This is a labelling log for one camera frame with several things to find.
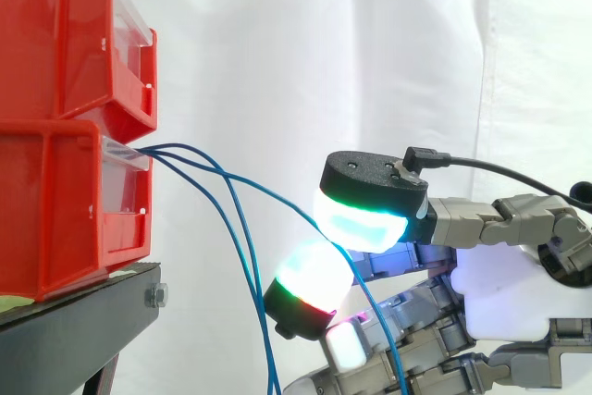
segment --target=metal bolt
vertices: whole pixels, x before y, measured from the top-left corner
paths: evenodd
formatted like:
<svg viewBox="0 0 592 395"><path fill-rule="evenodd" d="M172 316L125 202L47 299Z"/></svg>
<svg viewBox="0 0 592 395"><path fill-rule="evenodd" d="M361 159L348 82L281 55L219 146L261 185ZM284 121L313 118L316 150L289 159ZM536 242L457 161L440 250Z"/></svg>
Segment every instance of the metal bolt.
<svg viewBox="0 0 592 395"><path fill-rule="evenodd" d="M168 301L168 285L164 282L154 284L150 292L150 306L165 307Z"/></svg>

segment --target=blue cable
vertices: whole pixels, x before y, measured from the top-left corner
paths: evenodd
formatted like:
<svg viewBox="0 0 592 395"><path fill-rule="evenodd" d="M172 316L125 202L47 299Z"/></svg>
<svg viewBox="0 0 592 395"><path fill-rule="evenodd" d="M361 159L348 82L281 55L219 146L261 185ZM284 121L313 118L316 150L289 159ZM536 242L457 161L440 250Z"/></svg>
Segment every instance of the blue cable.
<svg viewBox="0 0 592 395"><path fill-rule="evenodd" d="M173 166L171 163L169 163L168 161L166 161L165 159L160 157L158 154L151 154L151 157L153 157L157 161L161 162L162 164L164 164L165 166L167 166L171 170L173 170L175 173L177 173L182 178L187 180L193 187L198 189L214 205L214 207L216 208L216 210L218 211L218 213L222 217L222 220L226 224L228 232L230 233L230 237L232 238L232 241L234 242L234 246L237 250L237 254L239 255L240 264L242 266L242 270L243 270L245 278L247 280L247 284L249 286L249 291L251 293L251 297L253 298L253 303L255 304L255 308L257 309L257 315L258 315L257 317L259 319L262 330L264 332L265 355L267 356L267 368L268 368L268 378L269 378L268 384L267 384L267 394L272 395L273 394L273 387L275 386L277 395L281 395L281 387L280 387L279 381L278 381L278 372L276 371L276 364L275 364L275 360L273 357L273 351L271 349L271 343L270 343L269 334L267 331L267 323L265 320L263 292L257 293L254 286L253 286L253 282L251 281L251 273L249 271L249 265L248 265L247 260L244 256L244 253L242 252L241 243L240 243L239 238L236 234L236 231L234 230L234 228L232 227L232 224L230 223L230 221L228 219L226 212L224 211L224 209L222 208L220 203L217 201L217 199L208 190L206 190L202 185L200 185L197 181L195 181L189 175L185 174L179 168ZM235 204L240 208L240 212L242 213L241 205L240 205L240 203L238 203L238 196L237 196L237 201L235 202Z"/></svg>
<svg viewBox="0 0 592 395"><path fill-rule="evenodd" d="M157 150L161 148L175 148L175 144L170 143L163 143L159 145L152 145L150 147L144 147L143 150ZM217 161L210 156L209 154L199 150L195 147L190 147L189 145L186 146L186 149L192 151L193 153L201 156L207 162L209 162L212 166L217 168L220 171L225 171L224 168ZM251 263L253 264L253 275L255 280L255 291L257 293L257 315L259 317L259 323L261 324L261 329L264 337L264 344L265 344L265 355L267 359L267 373L268 373L268 380L267 380L267 395L272 395L273 387L276 388L276 394L281 395L281 386L279 385L278 379L278 371L276 369L276 361L274 359L273 351L271 348L271 341L269 339L269 331L267 330L267 321L265 319L265 304L263 301L263 288L261 286L261 275L259 274L259 264L257 262L257 255L255 253L255 247L253 242L253 237L251 236L251 231L249 230L249 224L247 224L247 219L242 211L241 201L239 200L239 196L237 195L234 186L230 179L223 177L224 181L228 186L228 190L230 191L230 195L232 196L232 201L234 202L234 206L237 210L239 215L240 224L242 225L242 231L244 232L244 237L247 241L247 246L249 248L249 255L251 256Z"/></svg>
<svg viewBox="0 0 592 395"><path fill-rule="evenodd" d="M190 148L189 145L180 144L180 143L179 144L176 144L176 143L169 144L168 146L185 148L185 149L193 148L193 147ZM271 196L272 198L280 201L281 203L285 204L286 206L288 206L289 208L294 210L298 215L300 215L304 220L306 220L306 222L308 222L311 226L313 226L325 239L327 239L329 242L331 242L335 246L335 248L341 253L341 255L345 258L345 260L347 261L353 275L358 280L360 287L362 288L362 291L364 292L366 299L368 300L368 302L372 306L373 310L375 311L376 317L378 318L378 322L380 323L380 326L382 327L385 335L387 336L388 346L390 347L390 350L392 352L393 361L395 362L395 369L397 371L397 379L399 380L399 386L401 387L401 395L409 395L409 390L407 389L407 383L405 380L405 373L403 371L401 356L399 355L399 351L397 349L397 344L396 344L394 338L392 338L392 334L390 333L389 327L387 326L387 321L385 320L385 317L383 316L382 311L378 307L378 304L376 304L374 297L370 293L370 290L367 288L367 286L364 282L364 279L362 278L362 276L360 275L360 272L358 271L357 267L355 266L355 263L350 258L348 253L340 245L332 242L330 239L328 239L325 236L325 234L321 231L321 229L316 225L316 222L310 216L308 216L298 205L289 201L288 199L284 198L283 196L275 193L274 191L269 190L268 188L264 187L263 185L258 184L257 182L255 182L253 180L250 180L250 179L247 179L247 178L244 178L242 176L235 175L232 173L228 173L226 171L222 171L222 170L219 170L216 168L208 167L203 164L199 164L197 162L190 161L189 159L186 159L183 156L179 156L177 154L172 154L172 153L168 153L168 152L161 152L158 150L140 149L138 151L141 153L150 155L151 157L154 157L155 159L159 160L160 162L163 162L164 159L160 158L159 156L170 157L172 159L176 159L176 160L178 160L184 164L187 164L189 166L196 167L201 170L208 171L210 173L215 173L219 176L223 176L228 179L233 179L238 182L242 182L244 184L247 184L251 187L254 187L257 190L262 191L263 193L267 194L268 196Z"/></svg>

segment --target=red plastic bin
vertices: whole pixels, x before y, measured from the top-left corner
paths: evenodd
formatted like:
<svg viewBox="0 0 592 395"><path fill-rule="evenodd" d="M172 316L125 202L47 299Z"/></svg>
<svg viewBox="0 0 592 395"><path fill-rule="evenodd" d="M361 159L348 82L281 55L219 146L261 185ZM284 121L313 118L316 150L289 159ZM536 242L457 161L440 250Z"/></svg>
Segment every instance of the red plastic bin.
<svg viewBox="0 0 592 395"><path fill-rule="evenodd" d="M156 128L156 34L129 0L0 0L0 118Z"/></svg>
<svg viewBox="0 0 592 395"><path fill-rule="evenodd" d="M0 295L42 301L150 252L150 158L90 121L0 121Z"/></svg>

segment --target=white fabric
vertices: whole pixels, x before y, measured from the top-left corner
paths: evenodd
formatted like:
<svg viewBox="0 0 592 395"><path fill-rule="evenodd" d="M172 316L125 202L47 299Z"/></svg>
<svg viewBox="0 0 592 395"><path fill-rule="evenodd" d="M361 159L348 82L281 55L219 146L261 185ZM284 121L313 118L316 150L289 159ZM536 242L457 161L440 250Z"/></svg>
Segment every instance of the white fabric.
<svg viewBox="0 0 592 395"><path fill-rule="evenodd" d="M586 27L570 29L577 33L571 53L557 57L558 47L550 45L538 55L549 63L561 61L553 66L561 87L535 82L551 76L534 52L546 23L561 28L555 13L569 18L588 2L558 0L572 8L547 15L541 0L520 0L514 16L498 9L497 23L505 28L498 31L497 68L488 72L496 87L488 91L479 119L488 0L133 1L159 35L159 129L144 142L194 144L224 168L264 183L309 211L325 157L336 150L402 155L413 144L479 154L542 179L553 175L552 185L564 189L586 173L584 164L568 161L573 168L562 168L551 161L552 156L567 160L576 132L586 123L583 114L570 120L574 108L564 105L558 111L555 102L561 98L567 104L585 94L587 76L580 70L577 79L570 78L569 67L571 53L584 61L587 47L579 43L589 43ZM528 22L528 11L536 13L531 27L538 34L518 32ZM502 39L502 32L509 33L512 44ZM539 78L523 82L526 78L518 75L524 72L518 44L533 55L528 65L534 68L528 72ZM524 102L519 113L504 107L527 98L543 102ZM590 105L580 106L589 112ZM547 124L518 121L524 111ZM578 125L567 127L568 122ZM589 156L589 138L577 143L587 144ZM520 156L528 161L518 163ZM561 171L568 173L559 179ZM218 179L195 176L228 204ZM473 190L472 172L464 168L425 176L436 196L474 192L485 198L486 192L510 192L507 184L489 188L490 177L480 176ZM265 287L282 259L315 234L260 193L241 187L240 197ZM168 306L121 353L113 393L265 393L261 334L230 238L211 205L163 167L154 176L150 259L163 263ZM398 278L371 288L380 298L421 278ZM352 293L346 311L363 307L359 296ZM317 344L272 337L284 385L325 365Z"/></svg>

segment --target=robotic hand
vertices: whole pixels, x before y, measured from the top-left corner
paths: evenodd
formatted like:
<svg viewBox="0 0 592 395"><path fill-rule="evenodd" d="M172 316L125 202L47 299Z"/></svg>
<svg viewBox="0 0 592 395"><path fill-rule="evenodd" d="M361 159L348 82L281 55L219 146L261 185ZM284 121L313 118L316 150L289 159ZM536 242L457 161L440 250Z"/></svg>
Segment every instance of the robotic hand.
<svg viewBox="0 0 592 395"><path fill-rule="evenodd" d="M453 164L510 171L424 149L408 149L403 160L338 152L327 159L317 199L332 211L315 211L315 219L350 250L364 280L447 270L379 304L413 395L483 394L494 382L559 389L561 355L592 352L592 232L574 209L590 210L592 184L576 184L568 197L528 179L553 195L493 204L428 198L421 170ZM286 394L401 394L372 309L327 328L335 312L287 302L282 291L274 281L265 295L277 332L319 339L328 360ZM477 339L516 342L488 358L458 355Z"/></svg>

